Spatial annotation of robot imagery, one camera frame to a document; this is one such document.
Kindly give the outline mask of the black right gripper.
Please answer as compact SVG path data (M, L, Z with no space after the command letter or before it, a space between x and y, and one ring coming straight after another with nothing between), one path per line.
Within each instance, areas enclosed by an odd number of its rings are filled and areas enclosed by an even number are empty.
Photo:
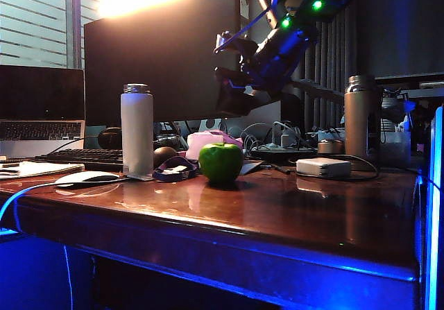
M297 23L273 29L261 44L242 39L242 71L216 67L215 78L221 89L245 88L242 97L248 103L273 103L269 93L282 91L306 49L317 39L314 24Z

